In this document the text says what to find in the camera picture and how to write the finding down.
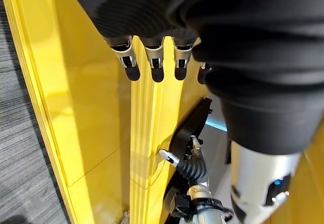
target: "yellow plastic wall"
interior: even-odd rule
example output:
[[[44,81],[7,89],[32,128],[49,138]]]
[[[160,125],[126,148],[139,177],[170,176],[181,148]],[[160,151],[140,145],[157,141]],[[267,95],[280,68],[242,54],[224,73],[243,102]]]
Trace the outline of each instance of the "yellow plastic wall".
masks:
[[[165,79],[155,83],[134,38],[141,79],[130,82],[76,0],[4,0],[29,95],[73,223],[164,223],[163,195],[173,169],[156,156],[177,124],[207,95],[199,65],[174,78],[165,45]],[[324,123],[305,152],[291,196],[267,223],[322,223]]]

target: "black bracket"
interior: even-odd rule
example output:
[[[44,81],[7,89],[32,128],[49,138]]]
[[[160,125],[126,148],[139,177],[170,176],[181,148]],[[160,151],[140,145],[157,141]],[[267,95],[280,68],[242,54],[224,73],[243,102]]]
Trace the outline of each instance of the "black bracket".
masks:
[[[195,135],[198,138],[203,130],[207,117],[212,112],[210,109],[211,103],[212,100],[209,98],[201,100],[176,128],[170,142],[169,150],[179,159],[185,159],[191,142],[190,137]],[[170,213],[171,202],[176,193],[186,194],[188,190],[188,181],[176,171],[170,179],[164,195],[163,201],[166,211]],[[173,217],[169,214],[165,224],[175,224],[179,223],[179,221],[179,217]]]

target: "black fingertip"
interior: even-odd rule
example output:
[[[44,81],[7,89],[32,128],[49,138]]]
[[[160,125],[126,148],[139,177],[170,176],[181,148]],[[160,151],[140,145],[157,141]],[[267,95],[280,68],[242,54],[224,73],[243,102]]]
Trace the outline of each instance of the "black fingertip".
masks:
[[[161,82],[164,79],[164,70],[163,67],[162,68],[151,68],[151,72],[152,72],[152,79],[155,82]]]
[[[186,78],[187,75],[187,68],[175,68],[174,76],[177,80],[182,81]]]
[[[205,83],[205,76],[206,76],[206,69],[199,68],[198,77],[197,80],[200,84],[206,84]]]
[[[128,79],[131,81],[137,81],[138,79],[140,79],[141,73],[137,64],[134,67],[125,68],[125,72]]]

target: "blue light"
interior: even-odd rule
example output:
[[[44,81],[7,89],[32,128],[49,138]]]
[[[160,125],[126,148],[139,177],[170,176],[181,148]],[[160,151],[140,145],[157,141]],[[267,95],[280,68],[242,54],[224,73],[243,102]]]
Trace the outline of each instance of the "blue light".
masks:
[[[216,129],[220,129],[222,131],[226,131],[227,132],[227,128],[226,128],[226,126],[224,124],[217,123],[217,122],[214,122],[214,121],[208,119],[206,121],[206,125],[209,125],[209,126],[214,127]]]

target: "gray carpet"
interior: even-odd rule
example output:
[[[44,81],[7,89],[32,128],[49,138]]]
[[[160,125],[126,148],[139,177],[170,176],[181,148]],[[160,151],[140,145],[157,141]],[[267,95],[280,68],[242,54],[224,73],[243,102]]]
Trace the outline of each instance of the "gray carpet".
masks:
[[[70,223],[0,0],[0,224]]]

